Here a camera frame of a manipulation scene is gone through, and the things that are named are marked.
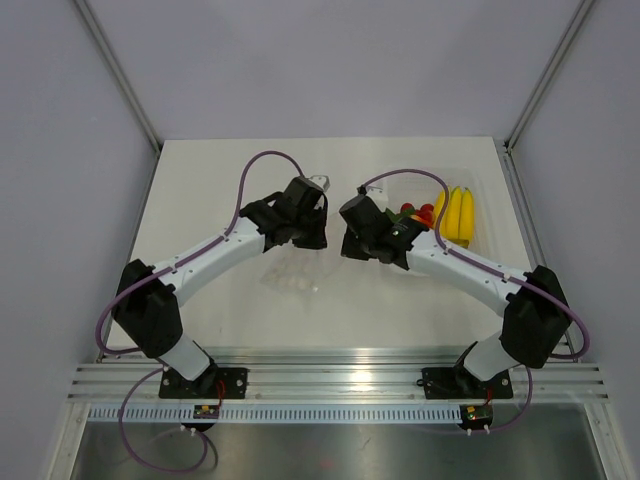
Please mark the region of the red fruit bunch with leaves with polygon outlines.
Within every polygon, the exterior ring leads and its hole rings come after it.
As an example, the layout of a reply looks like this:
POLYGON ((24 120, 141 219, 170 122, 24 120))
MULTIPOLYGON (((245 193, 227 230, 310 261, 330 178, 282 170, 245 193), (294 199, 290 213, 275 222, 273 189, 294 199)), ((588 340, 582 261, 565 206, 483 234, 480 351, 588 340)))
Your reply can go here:
POLYGON ((425 225, 427 228, 433 228, 435 224, 434 205, 430 203, 415 207, 412 203, 406 202, 396 210, 387 208, 385 213, 393 222, 403 218, 410 218, 425 225))

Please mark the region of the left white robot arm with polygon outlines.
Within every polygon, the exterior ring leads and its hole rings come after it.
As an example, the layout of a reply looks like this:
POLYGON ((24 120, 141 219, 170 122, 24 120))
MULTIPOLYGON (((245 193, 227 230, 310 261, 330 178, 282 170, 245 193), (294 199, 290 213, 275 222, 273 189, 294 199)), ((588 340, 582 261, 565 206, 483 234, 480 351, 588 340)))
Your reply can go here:
POLYGON ((180 310, 223 273, 274 247, 326 248, 328 188, 325 175, 295 177, 284 191, 240 208, 220 236, 157 266, 134 260, 125 267, 111 314, 146 357, 165 366, 165 397, 218 398, 231 389, 240 372, 225 373, 187 335, 180 310))

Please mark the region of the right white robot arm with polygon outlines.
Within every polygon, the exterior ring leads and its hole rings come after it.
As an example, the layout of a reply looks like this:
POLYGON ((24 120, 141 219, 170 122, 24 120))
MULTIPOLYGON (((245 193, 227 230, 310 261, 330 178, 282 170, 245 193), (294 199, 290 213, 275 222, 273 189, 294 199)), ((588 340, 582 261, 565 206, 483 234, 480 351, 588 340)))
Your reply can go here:
POLYGON ((489 307, 502 319, 497 333, 472 343, 451 367, 427 367, 428 399, 510 398, 509 369, 542 368, 570 325, 557 276, 538 266, 508 269, 446 244, 420 220, 397 221, 359 194, 339 210, 346 223, 344 257, 375 259, 444 281, 489 307))

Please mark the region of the clear zip top bag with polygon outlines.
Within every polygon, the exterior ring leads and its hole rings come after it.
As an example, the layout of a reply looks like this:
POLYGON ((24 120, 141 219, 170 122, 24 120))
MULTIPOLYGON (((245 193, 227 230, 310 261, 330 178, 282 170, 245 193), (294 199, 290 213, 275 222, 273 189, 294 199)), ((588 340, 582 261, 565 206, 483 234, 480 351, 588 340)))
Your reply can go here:
POLYGON ((329 212, 325 234, 325 249, 300 249, 291 244, 279 247, 260 278, 260 283, 282 292, 318 292, 343 262, 340 250, 344 223, 336 211, 329 212))

